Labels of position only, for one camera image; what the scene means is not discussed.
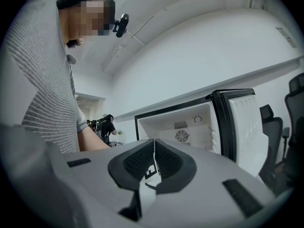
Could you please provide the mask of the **black mini fridge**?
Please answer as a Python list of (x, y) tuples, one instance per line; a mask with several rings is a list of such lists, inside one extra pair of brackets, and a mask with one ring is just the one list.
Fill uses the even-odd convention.
[(254, 177), (267, 158), (268, 137), (253, 89), (217, 90), (134, 120), (138, 140), (158, 138), (211, 151)]

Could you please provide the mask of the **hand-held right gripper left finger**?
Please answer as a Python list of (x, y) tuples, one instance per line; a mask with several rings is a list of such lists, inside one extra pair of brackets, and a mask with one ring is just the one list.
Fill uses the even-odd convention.
[(79, 199), (75, 228), (156, 228), (144, 220), (143, 203), (152, 195), (141, 185), (153, 159), (154, 140), (141, 140), (91, 152), (67, 153), (71, 190)]

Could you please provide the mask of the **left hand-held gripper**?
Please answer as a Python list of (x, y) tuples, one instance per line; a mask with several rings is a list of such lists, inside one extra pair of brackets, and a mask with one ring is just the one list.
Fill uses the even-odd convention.
[(151, 161), (150, 166), (144, 173), (140, 181), (140, 197), (153, 197), (156, 195), (156, 187), (161, 183), (159, 167), (155, 160)]

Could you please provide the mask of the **person's grey striped sweater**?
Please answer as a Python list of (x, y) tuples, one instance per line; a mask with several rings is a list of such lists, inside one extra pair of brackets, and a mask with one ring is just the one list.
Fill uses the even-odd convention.
[(36, 90), (22, 125), (62, 153), (78, 152), (86, 119), (75, 98), (55, 0), (27, 0), (11, 23), (4, 45)]

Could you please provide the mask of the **black mesh office chair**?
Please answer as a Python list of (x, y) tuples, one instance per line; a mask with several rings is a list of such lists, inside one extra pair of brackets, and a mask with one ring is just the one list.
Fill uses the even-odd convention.
[(275, 165), (275, 195), (302, 182), (304, 178), (304, 73), (289, 82), (289, 94), (285, 96), (291, 127), (284, 128), (282, 160)]
[(274, 117), (273, 110), (269, 104), (260, 107), (263, 134), (268, 137), (268, 149), (266, 161), (259, 173), (262, 181), (269, 187), (275, 181), (275, 164), (281, 141), (283, 120)]

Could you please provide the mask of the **person's left forearm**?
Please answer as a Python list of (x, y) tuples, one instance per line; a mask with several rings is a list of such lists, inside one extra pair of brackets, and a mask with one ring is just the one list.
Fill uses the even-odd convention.
[(77, 133), (81, 152), (97, 151), (110, 148), (88, 126)]

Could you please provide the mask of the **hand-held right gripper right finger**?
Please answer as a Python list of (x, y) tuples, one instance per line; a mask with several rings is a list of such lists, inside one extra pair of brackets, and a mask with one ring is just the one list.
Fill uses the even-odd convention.
[(147, 228), (232, 228), (274, 200), (272, 191), (228, 158), (155, 140), (161, 182), (140, 224)]

